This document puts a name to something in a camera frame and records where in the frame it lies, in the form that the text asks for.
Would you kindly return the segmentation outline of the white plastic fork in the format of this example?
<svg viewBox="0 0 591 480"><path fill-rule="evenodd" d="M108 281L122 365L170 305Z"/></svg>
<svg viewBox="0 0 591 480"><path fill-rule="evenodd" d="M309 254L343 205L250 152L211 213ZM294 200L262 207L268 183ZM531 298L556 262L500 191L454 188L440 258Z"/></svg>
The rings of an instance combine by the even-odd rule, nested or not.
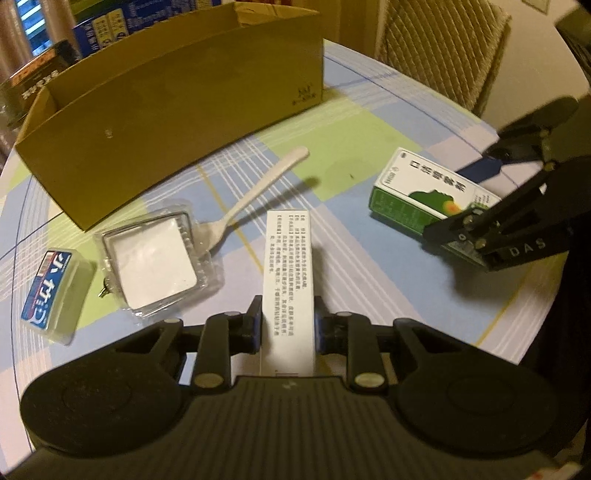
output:
<svg viewBox="0 0 591 480"><path fill-rule="evenodd" d="M253 200L256 200L263 192L266 192L271 185L276 183L284 173L290 171L291 168L304 161L310 155L310 150L304 146L298 146L294 148L287 155L284 155L276 165L273 165L263 177L259 179L259 182L254 184L239 198L235 205L233 205L228 212L226 212L219 220L207 223L195 223L192 228L193 244L197 255L201 257L206 252L211 251L221 241L224 236L224 232L230 222L235 219L238 213L245 210Z"/></svg>

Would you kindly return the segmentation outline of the blue milk carton case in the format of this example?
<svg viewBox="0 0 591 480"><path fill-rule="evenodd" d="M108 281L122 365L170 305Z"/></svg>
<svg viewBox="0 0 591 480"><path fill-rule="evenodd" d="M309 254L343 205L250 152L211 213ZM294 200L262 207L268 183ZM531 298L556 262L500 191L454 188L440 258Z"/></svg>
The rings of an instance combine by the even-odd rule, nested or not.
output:
<svg viewBox="0 0 591 480"><path fill-rule="evenodd" d="M221 0L71 1L73 34L82 57L155 23L195 10L221 6Z"/></svg>

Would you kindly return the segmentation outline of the white narrow text box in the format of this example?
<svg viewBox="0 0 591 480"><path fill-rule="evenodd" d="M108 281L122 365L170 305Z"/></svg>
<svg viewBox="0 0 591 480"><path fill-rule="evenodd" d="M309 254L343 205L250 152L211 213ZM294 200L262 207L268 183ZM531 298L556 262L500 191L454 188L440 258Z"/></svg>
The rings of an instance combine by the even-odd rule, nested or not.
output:
<svg viewBox="0 0 591 480"><path fill-rule="evenodd" d="M266 215L259 373L315 375L315 292L307 210Z"/></svg>

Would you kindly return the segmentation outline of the clear packaged white square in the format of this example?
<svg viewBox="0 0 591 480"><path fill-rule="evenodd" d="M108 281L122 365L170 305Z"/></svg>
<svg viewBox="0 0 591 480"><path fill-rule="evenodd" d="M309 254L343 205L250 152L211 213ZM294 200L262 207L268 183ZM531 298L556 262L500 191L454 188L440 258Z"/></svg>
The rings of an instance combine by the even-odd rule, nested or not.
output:
<svg viewBox="0 0 591 480"><path fill-rule="evenodd" d="M147 325L176 318L221 289L221 266L197 233L190 204L168 203L94 235L106 293Z"/></svg>

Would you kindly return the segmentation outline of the black Honglu food container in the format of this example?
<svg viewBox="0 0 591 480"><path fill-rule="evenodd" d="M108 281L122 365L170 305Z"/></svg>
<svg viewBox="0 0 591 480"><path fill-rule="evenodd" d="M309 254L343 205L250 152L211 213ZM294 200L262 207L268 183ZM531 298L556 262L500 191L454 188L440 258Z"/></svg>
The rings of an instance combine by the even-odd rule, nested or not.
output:
<svg viewBox="0 0 591 480"><path fill-rule="evenodd" d="M1 84L1 114L10 128L20 125L40 90L79 60L68 40L62 40L20 68Z"/></svg>

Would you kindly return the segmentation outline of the brown cardboard box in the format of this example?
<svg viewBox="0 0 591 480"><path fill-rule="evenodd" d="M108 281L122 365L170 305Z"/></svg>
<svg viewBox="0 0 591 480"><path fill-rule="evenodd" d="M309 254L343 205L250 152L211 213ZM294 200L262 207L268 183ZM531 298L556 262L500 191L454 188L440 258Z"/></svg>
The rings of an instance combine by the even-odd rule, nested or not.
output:
<svg viewBox="0 0 591 480"><path fill-rule="evenodd" d="M320 104L317 11L232 2L154 24L38 93L21 160L81 229L236 140Z"/></svg>

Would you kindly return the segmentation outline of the plaid tablecloth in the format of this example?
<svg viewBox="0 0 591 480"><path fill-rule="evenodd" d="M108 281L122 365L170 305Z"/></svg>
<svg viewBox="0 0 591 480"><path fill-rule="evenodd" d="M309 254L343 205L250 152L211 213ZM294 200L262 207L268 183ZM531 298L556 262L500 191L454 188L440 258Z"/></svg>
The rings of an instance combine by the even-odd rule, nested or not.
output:
<svg viewBox="0 0 591 480"><path fill-rule="evenodd" d="M318 107L236 142L155 187L119 219L188 204L200 222L220 218L288 150L310 158L247 208L214 256L223 285L181 311L200 324L224 310L243 310L263 290L266 212L301 209L311 216L315 292L332 310L387 324L425 322L456 338L519 362L554 299L564 260L553 257L485 273L446 251L370 215L377 176L399 148L449 169L476 160L494 130L410 78L335 43L325 44L324 101ZM51 201L17 154L1 176L1 466L26 457L30 440L19 415L27 385L45 371L140 327L95 278L72 342L63 346L26 328L20 313L33 276L50 248L97 256L92 233L80 231Z"/></svg>

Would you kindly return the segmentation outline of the pink shiny curtain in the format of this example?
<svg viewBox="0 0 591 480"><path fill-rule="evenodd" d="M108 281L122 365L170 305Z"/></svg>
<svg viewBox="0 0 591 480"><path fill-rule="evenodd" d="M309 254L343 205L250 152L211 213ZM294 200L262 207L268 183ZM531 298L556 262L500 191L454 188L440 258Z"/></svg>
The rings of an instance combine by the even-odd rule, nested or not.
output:
<svg viewBox="0 0 591 480"><path fill-rule="evenodd" d="M69 1L1 1L1 81L60 41L79 49Z"/></svg>

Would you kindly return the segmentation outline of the blue dental floss pick box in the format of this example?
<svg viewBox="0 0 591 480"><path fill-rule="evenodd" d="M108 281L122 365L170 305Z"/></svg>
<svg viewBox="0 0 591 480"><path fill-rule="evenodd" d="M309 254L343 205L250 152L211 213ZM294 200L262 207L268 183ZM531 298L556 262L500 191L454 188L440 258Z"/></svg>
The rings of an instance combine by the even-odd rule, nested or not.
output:
<svg viewBox="0 0 591 480"><path fill-rule="evenodd" d="M20 323L52 342L74 337L96 265L73 249L48 249L33 277Z"/></svg>

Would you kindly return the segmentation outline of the beige quilted chair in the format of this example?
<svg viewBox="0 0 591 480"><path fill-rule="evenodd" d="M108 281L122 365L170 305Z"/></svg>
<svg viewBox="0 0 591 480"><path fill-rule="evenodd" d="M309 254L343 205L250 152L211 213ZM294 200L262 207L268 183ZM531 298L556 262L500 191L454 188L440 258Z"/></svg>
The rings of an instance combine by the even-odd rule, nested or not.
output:
<svg viewBox="0 0 591 480"><path fill-rule="evenodd" d="M490 1L391 1L378 60L481 116L510 31Z"/></svg>

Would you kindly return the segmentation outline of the white green medicine box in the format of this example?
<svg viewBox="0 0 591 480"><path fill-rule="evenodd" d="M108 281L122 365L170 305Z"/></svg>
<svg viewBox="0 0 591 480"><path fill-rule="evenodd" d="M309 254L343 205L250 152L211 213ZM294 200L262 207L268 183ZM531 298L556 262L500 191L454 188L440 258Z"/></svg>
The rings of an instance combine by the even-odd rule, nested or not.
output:
<svg viewBox="0 0 591 480"><path fill-rule="evenodd" d="M494 193L412 151L399 148L377 177L369 208L421 236L426 226L469 208L486 210Z"/></svg>

